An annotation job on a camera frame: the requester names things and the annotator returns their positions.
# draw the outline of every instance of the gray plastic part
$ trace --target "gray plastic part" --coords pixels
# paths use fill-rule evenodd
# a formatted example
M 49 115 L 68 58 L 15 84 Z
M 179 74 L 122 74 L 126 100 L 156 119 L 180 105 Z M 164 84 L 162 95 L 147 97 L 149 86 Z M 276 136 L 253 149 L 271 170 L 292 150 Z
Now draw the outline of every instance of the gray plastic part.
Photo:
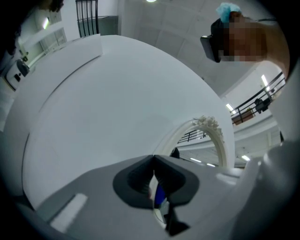
M 33 210 L 22 205 L 17 204 L 19 211 L 23 214 L 26 220 L 31 224 L 31 226 L 41 234 L 44 239 L 48 240 L 73 240 L 73 238 L 56 231 L 45 221 L 43 221 Z
M 67 234 L 77 239 L 250 239 L 272 222 L 297 187 L 299 143 L 284 142 L 264 157 L 249 161 L 245 170 L 209 167 L 161 156 L 200 181 L 193 199 L 173 209 L 189 228 L 173 237 L 158 224 L 151 210 L 130 207 L 113 190 L 122 169 L 144 157 L 89 171 L 50 196 L 37 213 L 49 220 L 72 196 L 88 196 Z
M 49 220 L 72 196 L 82 193 L 88 200 L 67 235 L 82 240 L 167 238 L 167 232 L 158 224 L 151 210 L 130 207 L 113 189 L 115 175 L 145 157 L 129 159 L 83 174 L 44 201 L 37 214 Z

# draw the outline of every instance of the fluorescent light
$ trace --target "fluorescent light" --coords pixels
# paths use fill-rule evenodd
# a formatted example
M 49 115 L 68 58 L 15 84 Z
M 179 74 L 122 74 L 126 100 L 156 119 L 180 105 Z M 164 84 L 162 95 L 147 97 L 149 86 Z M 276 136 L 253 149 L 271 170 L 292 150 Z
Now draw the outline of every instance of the fluorescent light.
M 43 23 L 43 29 L 46 29 L 46 27 L 48 26 L 48 23 L 49 23 L 49 20 L 48 20 L 48 18 L 46 18 Z
M 236 111 L 233 110 L 233 107 L 231 107 L 231 105 L 229 103 L 226 104 L 226 107 L 228 107 L 228 109 L 233 113 L 236 114 Z
M 264 75 L 262 75 L 262 81 L 263 81 L 263 84 L 267 87 L 268 86 L 268 82 L 267 82 L 267 79 Z
M 201 163 L 201 161 L 197 160 L 197 159 L 194 159 L 194 158 L 190 158 L 191 160 L 194 160 L 194 161 L 197 161 L 199 163 Z
M 246 161 L 250 161 L 250 158 L 248 158 L 246 155 L 242 156 L 242 159 L 244 159 Z

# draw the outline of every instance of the white panel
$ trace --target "white panel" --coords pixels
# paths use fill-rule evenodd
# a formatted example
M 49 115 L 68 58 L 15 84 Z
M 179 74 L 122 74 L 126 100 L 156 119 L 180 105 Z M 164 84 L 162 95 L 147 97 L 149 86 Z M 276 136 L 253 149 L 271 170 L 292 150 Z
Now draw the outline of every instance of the white panel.
M 25 43 L 24 48 L 26 51 L 29 51 L 34 45 L 39 43 L 42 39 L 49 36 L 50 34 L 53 34 L 54 32 L 62 29 L 64 27 L 63 22 L 57 22 L 55 24 L 52 24 L 48 26 L 46 29 L 42 29 L 38 33 L 32 35 Z
M 173 57 L 176 57 L 182 43 L 182 37 L 178 37 L 177 35 L 164 31 L 158 40 L 157 48 L 163 50 Z
M 152 46 L 155 45 L 158 39 L 159 30 L 154 28 L 140 28 L 138 40 L 148 43 Z
M 12 195 L 22 195 L 23 153 L 27 137 L 34 126 L 39 110 L 52 91 L 74 71 L 91 59 L 101 55 L 101 41 L 94 35 L 69 42 L 60 51 L 45 56 L 20 83 L 16 99 L 4 127 L 4 142 L 1 151 L 1 170 Z
M 162 24 L 165 15 L 165 5 L 156 2 L 145 4 L 142 12 L 142 23 Z
M 166 9 L 166 25 L 187 31 L 192 19 L 193 15 L 190 12 L 185 11 L 183 8 L 169 6 Z

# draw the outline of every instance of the balcony railing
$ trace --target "balcony railing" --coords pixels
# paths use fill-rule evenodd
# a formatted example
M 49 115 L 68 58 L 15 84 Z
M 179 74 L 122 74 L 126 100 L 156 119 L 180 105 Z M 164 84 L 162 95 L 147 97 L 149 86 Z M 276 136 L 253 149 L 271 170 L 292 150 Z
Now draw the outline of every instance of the balcony railing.
M 234 111 L 233 115 L 231 115 L 232 124 L 238 125 L 241 124 L 251 118 L 255 117 L 255 114 L 260 114 L 268 109 L 270 103 L 274 100 L 273 96 L 278 91 L 280 91 L 284 85 L 285 80 L 282 72 L 279 73 L 269 84 L 268 86 L 261 89 L 258 93 L 254 94 L 247 101 L 242 103 L 241 105 L 234 108 L 231 113 Z M 202 139 L 205 138 L 207 134 L 203 131 L 194 130 L 184 134 L 184 136 L 179 140 L 178 143 L 189 142 L 194 139 Z
M 98 0 L 76 0 L 76 11 L 80 37 L 98 34 Z

